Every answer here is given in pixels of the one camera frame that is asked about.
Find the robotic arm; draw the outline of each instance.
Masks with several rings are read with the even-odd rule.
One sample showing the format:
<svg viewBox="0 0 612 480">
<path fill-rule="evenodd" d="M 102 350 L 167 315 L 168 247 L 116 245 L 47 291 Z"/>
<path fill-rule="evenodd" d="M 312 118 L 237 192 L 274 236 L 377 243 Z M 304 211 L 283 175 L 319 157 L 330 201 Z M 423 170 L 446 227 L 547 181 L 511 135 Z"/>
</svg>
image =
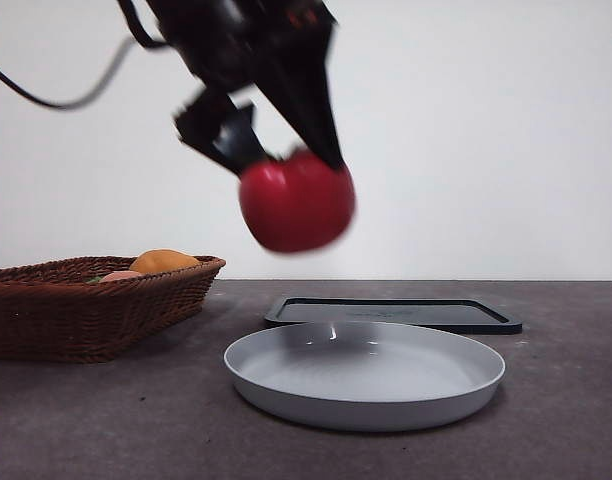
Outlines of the robotic arm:
<svg viewBox="0 0 612 480">
<path fill-rule="evenodd" d="M 145 48 L 175 48 L 204 90 L 176 117 L 180 139 L 238 174 L 264 155 L 253 106 L 228 94 L 256 84 L 329 167 L 343 167 L 330 107 L 326 54 L 335 19 L 321 0 L 147 0 L 165 42 L 144 31 L 131 0 L 118 0 Z"/>
</svg>

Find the orange fruit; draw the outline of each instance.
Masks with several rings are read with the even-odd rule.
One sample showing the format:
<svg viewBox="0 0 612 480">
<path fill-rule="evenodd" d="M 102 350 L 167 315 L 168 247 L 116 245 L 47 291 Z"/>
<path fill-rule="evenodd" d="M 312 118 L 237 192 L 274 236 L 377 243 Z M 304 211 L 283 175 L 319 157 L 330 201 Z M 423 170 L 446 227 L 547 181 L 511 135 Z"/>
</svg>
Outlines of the orange fruit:
<svg viewBox="0 0 612 480">
<path fill-rule="evenodd" d="M 199 265 L 199 260 L 175 250 L 159 249 L 142 253 L 129 270 L 139 273 L 160 273 Z"/>
</svg>

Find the basket rim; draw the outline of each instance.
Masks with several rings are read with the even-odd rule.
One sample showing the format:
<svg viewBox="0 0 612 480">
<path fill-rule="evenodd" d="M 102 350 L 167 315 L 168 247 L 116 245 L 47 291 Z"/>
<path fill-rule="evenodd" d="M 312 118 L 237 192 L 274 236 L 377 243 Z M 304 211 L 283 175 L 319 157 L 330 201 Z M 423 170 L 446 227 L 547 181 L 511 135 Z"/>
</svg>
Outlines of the basket rim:
<svg viewBox="0 0 612 480">
<path fill-rule="evenodd" d="M 51 282 L 42 282 L 42 281 L 28 281 L 28 280 L 0 280 L 0 285 L 18 285 L 24 287 L 50 287 L 50 288 L 59 288 L 59 289 L 110 289 L 114 286 L 126 285 L 129 283 L 152 283 L 153 281 L 160 280 L 157 283 L 161 283 L 161 281 L 166 281 L 168 279 L 179 279 L 182 277 L 191 277 L 202 273 L 209 273 L 216 270 L 220 270 L 224 265 L 226 265 L 226 261 L 215 257 L 213 255 L 193 255 L 197 258 L 200 263 L 198 265 L 192 265 L 190 267 L 178 268 L 176 270 L 168 270 L 165 272 L 159 273 L 147 273 L 144 275 L 140 275 L 139 277 L 131 277 L 124 278 L 121 280 L 114 280 L 112 282 L 104 282 L 104 283 L 86 283 L 86 282 L 73 282 L 73 283 L 51 283 Z M 137 257 L 122 257 L 122 256 L 114 256 L 114 255 L 105 255 L 105 256 L 82 256 L 82 257 L 73 257 L 73 258 L 65 258 L 61 260 L 51 260 L 48 262 L 30 264 L 30 265 L 21 265 L 15 267 L 8 268 L 0 268 L 0 274 L 2 273 L 10 273 L 15 274 L 17 272 L 25 272 L 31 269 L 42 268 L 42 267 L 58 267 L 59 265 L 67 264 L 70 262 L 76 261 L 86 261 L 86 260 L 125 260 L 130 261 L 134 260 Z"/>
</svg>

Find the black tray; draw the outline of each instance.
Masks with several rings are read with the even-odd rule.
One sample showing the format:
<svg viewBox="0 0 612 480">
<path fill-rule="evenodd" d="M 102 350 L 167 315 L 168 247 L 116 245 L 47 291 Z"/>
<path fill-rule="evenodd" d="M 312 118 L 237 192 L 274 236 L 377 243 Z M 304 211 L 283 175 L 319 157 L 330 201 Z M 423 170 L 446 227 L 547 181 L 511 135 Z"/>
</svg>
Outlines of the black tray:
<svg viewBox="0 0 612 480">
<path fill-rule="evenodd" d="M 271 325 L 329 321 L 379 321 L 453 333 L 512 334 L 522 323 L 475 300 L 285 297 L 265 317 Z"/>
</svg>

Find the plate rim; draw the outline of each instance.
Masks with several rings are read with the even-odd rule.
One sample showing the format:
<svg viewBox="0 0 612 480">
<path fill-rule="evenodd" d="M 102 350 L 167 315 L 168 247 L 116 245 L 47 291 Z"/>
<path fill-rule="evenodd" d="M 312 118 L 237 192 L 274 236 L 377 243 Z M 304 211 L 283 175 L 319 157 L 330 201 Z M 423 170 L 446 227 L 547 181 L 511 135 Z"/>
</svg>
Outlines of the plate rim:
<svg viewBox="0 0 612 480">
<path fill-rule="evenodd" d="M 442 395 L 442 396 L 437 396 L 437 397 L 432 397 L 432 398 L 421 398 L 421 399 L 410 399 L 410 400 L 353 400 L 353 399 L 340 399 L 340 398 L 326 398 L 326 397 L 321 397 L 321 396 L 316 396 L 316 395 L 304 395 L 301 393 L 294 393 L 294 392 L 288 392 L 285 390 L 279 390 L 277 388 L 273 388 L 273 387 L 269 387 L 267 385 L 263 385 L 259 382 L 255 382 L 253 380 L 251 380 L 250 378 L 247 378 L 246 376 L 240 374 L 228 361 L 228 353 L 235 347 L 236 344 L 238 344 L 239 342 L 245 341 L 246 339 L 248 339 L 249 337 L 255 336 L 255 335 L 260 335 L 260 334 L 271 334 L 269 332 L 273 332 L 275 330 L 278 329 L 283 329 L 283 328 L 306 328 L 306 326 L 313 326 L 313 325 L 317 325 L 319 327 L 321 327 L 322 325 L 336 325 L 336 324 L 380 324 L 380 325 L 385 325 L 385 326 L 393 326 L 393 327 L 402 327 L 402 328 L 414 328 L 414 329 L 423 329 L 426 331 L 431 331 L 431 332 L 435 332 L 433 334 L 436 335 L 451 335 L 451 336 L 455 336 L 455 337 L 459 337 L 462 340 L 466 340 L 468 342 L 480 345 L 485 347 L 485 349 L 487 349 L 490 353 L 493 354 L 493 356 L 499 358 L 499 360 L 501 361 L 501 369 L 499 371 L 499 373 L 492 379 L 487 381 L 486 383 L 483 383 L 475 388 L 472 388 L 470 390 L 464 391 L 464 392 L 460 392 L 460 393 L 456 393 L 453 395 Z M 226 365 L 226 367 L 228 368 L 228 370 L 230 371 L 230 373 L 232 375 L 234 375 L 236 378 L 243 380 L 251 385 L 254 385 L 255 387 L 259 387 L 259 388 L 263 388 L 267 391 L 270 392 L 274 392 L 277 394 L 281 394 L 281 395 L 291 395 L 294 397 L 300 397 L 300 398 L 304 398 L 304 399 L 308 399 L 308 400 L 317 400 L 317 401 L 326 401 L 326 402 L 340 402 L 340 403 L 353 403 L 353 404 L 365 404 L 365 405 L 394 405 L 394 404 L 412 404 L 412 403 L 425 403 L 425 402 L 438 402 L 438 401 L 444 401 L 444 400 L 451 400 L 451 399 L 456 399 L 459 397 L 464 397 L 467 395 L 473 395 L 477 392 L 480 391 L 484 391 L 492 386 L 497 385 L 501 379 L 504 377 L 505 373 L 506 373 L 506 361 L 504 360 L 504 357 L 502 357 L 502 355 L 497 352 L 494 348 L 486 345 L 485 343 L 482 343 L 478 340 L 475 340 L 473 338 L 469 338 L 466 337 L 464 335 L 460 335 L 457 333 L 452 333 L 452 332 L 446 332 L 444 330 L 437 330 L 435 328 L 430 328 L 430 327 L 421 327 L 421 326 L 417 326 L 417 325 L 407 325 L 407 324 L 402 324 L 402 323 L 396 323 L 396 322 L 371 322 L 371 321 L 353 321 L 353 322 L 318 322 L 318 323 L 297 323 L 297 324 L 291 324 L 291 325 L 281 325 L 278 327 L 273 327 L 273 328 L 267 328 L 264 330 L 259 330 L 257 332 L 252 332 L 249 333 L 248 335 L 244 335 L 243 337 L 235 340 L 234 342 L 232 342 L 224 351 L 223 354 L 223 360 L 224 363 Z"/>
</svg>

